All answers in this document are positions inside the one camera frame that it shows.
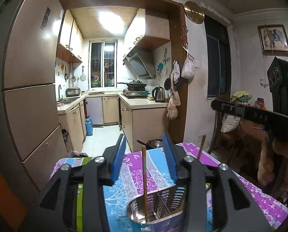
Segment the person's right hand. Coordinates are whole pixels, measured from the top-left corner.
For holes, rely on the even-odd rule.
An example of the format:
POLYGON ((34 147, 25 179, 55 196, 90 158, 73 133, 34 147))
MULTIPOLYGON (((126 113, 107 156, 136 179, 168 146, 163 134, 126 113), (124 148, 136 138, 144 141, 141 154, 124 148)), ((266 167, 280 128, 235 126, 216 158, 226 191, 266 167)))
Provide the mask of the person's right hand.
POLYGON ((261 144, 261 156, 259 162, 259 170, 258 170, 258 182, 262 186, 266 186, 268 183, 272 182, 275 178, 273 173, 274 162, 272 159, 271 152, 275 152, 278 155, 282 155, 287 159, 287 167, 285 173, 285 185, 288 189, 288 143, 282 143, 274 139, 274 141, 270 142, 267 138, 265 138, 261 144))

